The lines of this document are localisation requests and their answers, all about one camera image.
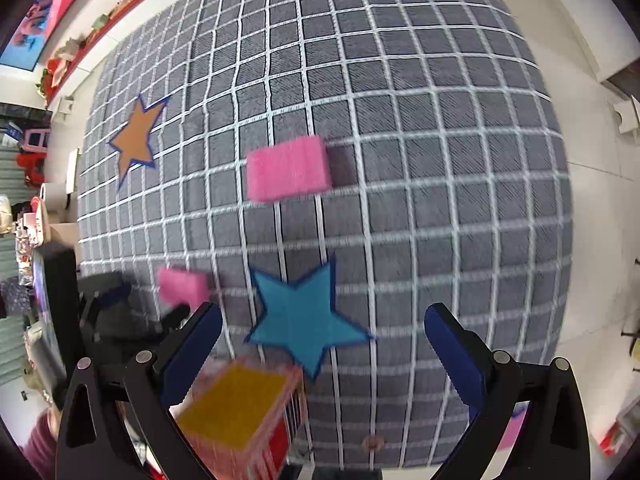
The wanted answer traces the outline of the pink sponge block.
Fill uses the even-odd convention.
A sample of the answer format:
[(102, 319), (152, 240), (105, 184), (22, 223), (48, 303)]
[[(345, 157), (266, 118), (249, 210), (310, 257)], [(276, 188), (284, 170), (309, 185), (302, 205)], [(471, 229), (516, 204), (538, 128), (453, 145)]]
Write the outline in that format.
[(256, 203), (274, 203), (332, 188), (326, 146), (318, 136), (299, 136), (250, 152), (246, 176), (248, 199)]
[(209, 300), (208, 278), (200, 272), (163, 266), (157, 271), (157, 286), (160, 300), (166, 306), (187, 304), (195, 311)]

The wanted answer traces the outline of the pink red carton box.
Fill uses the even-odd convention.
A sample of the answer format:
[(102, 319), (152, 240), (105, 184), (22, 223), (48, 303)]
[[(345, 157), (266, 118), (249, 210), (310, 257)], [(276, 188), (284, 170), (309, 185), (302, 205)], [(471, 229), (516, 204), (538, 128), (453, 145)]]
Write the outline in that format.
[(209, 358), (170, 411), (216, 478), (277, 479), (307, 421), (303, 371)]

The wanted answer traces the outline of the grey checkered star rug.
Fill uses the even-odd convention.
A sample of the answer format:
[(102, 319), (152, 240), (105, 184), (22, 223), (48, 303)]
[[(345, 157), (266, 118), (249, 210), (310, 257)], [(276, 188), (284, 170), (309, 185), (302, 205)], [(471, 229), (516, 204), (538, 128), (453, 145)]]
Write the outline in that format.
[(529, 363), (562, 326), (565, 146), (502, 0), (179, 0), (107, 57), (78, 200), (83, 274), (122, 272), (155, 320), (162, 274), (201, 272), (216, 356), (304, 370), (317, 466), (454, 449), (431, 304)]

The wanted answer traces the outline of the wall television screen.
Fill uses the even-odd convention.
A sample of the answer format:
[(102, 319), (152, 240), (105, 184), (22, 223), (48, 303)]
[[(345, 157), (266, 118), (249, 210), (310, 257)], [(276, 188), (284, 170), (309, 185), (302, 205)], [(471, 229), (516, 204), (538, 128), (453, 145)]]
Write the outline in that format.
[(56, 0), (36, 0), (29, 8), (12, 39), (4, 48), (1, 64), (18, 70), (33, 70), (48, 39)]

